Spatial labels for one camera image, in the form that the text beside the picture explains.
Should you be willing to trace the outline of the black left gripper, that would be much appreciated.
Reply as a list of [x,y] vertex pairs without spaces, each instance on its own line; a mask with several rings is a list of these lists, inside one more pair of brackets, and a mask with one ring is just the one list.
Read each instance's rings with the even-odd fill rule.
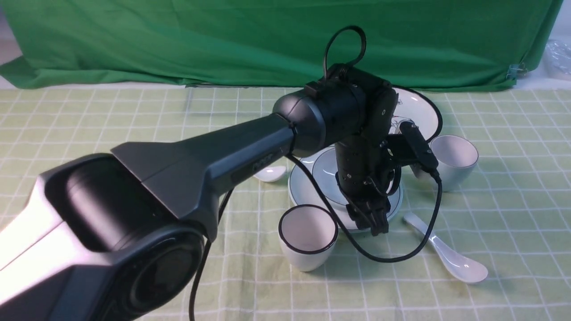
[[372,236],[387,234],[388,197],[398,187],[398,168],[380,158],[387,150],[353,134],[337,142],[335,152],[337,184],[349,202],[349,217],[359,230],[369,228]]

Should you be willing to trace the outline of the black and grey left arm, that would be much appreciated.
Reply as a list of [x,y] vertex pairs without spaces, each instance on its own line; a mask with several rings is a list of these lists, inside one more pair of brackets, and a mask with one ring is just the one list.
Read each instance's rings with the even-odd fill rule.
[[282,156],[378,146],[392,85],[345,64],[273,113],[179,142],[126,142],[41,173],[1,232],[3,321],[133,321],[176,297],[216,240],[219,198]]

